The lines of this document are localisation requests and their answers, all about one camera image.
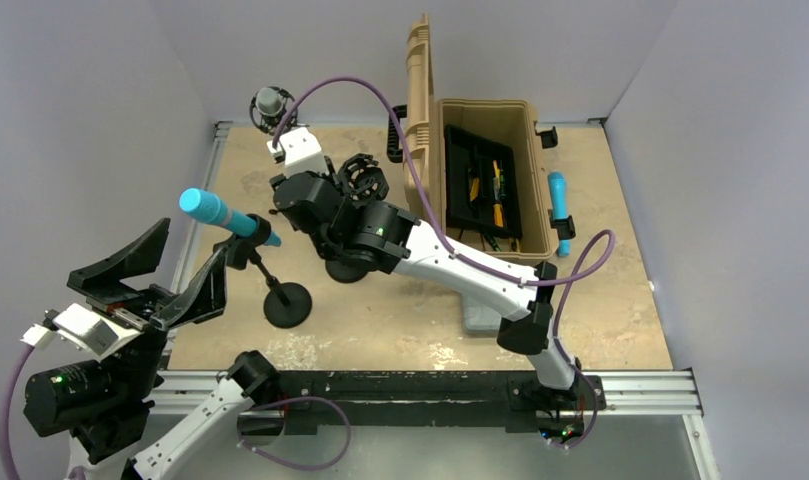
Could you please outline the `blue microphone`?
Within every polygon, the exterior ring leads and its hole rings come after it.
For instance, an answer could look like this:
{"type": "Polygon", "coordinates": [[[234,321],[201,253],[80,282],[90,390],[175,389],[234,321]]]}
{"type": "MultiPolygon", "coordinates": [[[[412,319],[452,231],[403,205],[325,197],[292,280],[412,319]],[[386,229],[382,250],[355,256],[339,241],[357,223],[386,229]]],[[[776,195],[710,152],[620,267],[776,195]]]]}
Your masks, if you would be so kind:
{"type": "Polygon", "coordinates": [[[282,244],[267,220],[242,213],[209,191],[188,188],[180,195],[178,204],[199,223],[221,227],[239,238],[253,239],[258,245],[280,247],[282,244]]]}
{"type": "Polygon", "coordinates": [[[552,219],[559,238],[557,254],[559,257],[567,257],[570,254],[570,236],[568,235],[570,214],[566,199],[566,181],[560,172],[554,171],[548,174],[548,185],[552,202],[552,219]]]}

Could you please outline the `round base shock mount stand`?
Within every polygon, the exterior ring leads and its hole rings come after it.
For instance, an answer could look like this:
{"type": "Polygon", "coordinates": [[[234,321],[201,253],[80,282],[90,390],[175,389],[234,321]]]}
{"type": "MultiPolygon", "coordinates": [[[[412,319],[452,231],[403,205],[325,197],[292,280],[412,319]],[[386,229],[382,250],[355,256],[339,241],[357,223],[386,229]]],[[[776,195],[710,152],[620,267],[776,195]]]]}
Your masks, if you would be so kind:
{"type": "MultiPolygon", "coordinates": [[[[385,187],[380,186],[384,181],[378,175],[383,176],[379,162],[367,153],[358,153],[345,160],[336,172],[336,178],[346,194],[356,201],[377,198],[380,191],[385,190],[385,187]]],[[[368,274],[364,269],[338,260],[327,260],[325,269],[331,279],[342,284],[356,283],[368,274]]]]}

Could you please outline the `tan tool case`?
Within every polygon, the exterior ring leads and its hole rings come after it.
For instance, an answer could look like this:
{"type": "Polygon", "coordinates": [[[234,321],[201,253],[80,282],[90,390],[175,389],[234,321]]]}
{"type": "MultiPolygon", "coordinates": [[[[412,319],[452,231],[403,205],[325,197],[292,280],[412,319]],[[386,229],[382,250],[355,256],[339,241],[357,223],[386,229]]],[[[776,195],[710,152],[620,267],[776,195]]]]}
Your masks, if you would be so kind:
{"type": "Polygon", "coordinates": [[[407,39],[407,100],[394,107],[403,130],[388,128],[387,156],[403,169],[410,210],[433,213],[449,237],[499,259],[535,265],[574,236],[571,216],[554,206],[545,158],[554,128],[536,127],[537,111],[517,99],[438,99],[430,21],[422,14],[407,39]]]}

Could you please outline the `round base clip stand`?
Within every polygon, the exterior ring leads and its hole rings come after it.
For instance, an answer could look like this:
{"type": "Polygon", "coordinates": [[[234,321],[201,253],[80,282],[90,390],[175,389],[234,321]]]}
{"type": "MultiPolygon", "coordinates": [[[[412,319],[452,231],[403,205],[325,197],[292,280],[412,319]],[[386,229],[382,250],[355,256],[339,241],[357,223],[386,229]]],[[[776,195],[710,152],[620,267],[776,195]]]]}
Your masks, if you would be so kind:
{"type": "Polygon", "coordinates": [[[278,280],[257,251],[260,246],[281,245],[281,239],[270,223],[257,215],[233,210],[225,227],[232,232],[228,242],[228,266],[244,270],[251,264],[264,278],[268,293],[263,301],[263,312],[269,323],[281,329],[294,328],[303,323],[312,310],[309,291],[301,284],[278,280]]]}

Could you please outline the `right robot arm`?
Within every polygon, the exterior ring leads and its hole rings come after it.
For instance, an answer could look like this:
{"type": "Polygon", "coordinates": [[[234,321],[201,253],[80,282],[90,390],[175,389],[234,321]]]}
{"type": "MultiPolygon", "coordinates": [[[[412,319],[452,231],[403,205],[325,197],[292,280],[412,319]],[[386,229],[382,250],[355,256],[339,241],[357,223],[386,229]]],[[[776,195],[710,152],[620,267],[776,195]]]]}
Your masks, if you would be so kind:
{"type": "Polygon", "coordinates": [[[586,378],[559,338],[555,286],[588,276],[560,279],[544,261],[534,267],[502,261],[450,239],[428,221],[387,202],[383,172],[302,171],[270,181],[273,202],[294,230],[309,236],[317,254],[360,272],[383,272],[433,281],[472,297],[500,319],[497,343],[528,358],[536,374],[531,392],[539,408],[582,405],[586,378]]]}

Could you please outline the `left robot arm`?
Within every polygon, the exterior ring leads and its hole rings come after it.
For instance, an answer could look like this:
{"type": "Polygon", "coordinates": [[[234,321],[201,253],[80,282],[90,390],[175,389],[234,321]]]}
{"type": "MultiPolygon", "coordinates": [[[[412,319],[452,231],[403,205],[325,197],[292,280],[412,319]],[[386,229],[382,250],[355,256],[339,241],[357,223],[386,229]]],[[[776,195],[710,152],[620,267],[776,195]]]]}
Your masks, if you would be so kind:
{"type": "Polygon", "coordinates": [[[25,336],[38,344],[57,335],[90,354],[87,361],[36,373],[25,385],[24,415],[34,431],[69,434],[73,478],[172,479],[219,429],[277,399],[278,371],[259,352],[241,353],[191,413],[141,445],[169,335],[222,315],[227,271],[259,263],[257,247],[269,232],[261,227],[250,238],[232,235],[216,244],[179,293],[155,284],[130,287],[129,278],[156,270],[169,226],[161,219],[113,255],[73,270],[67,284],[86,304],[48,312],[25,336]]]}

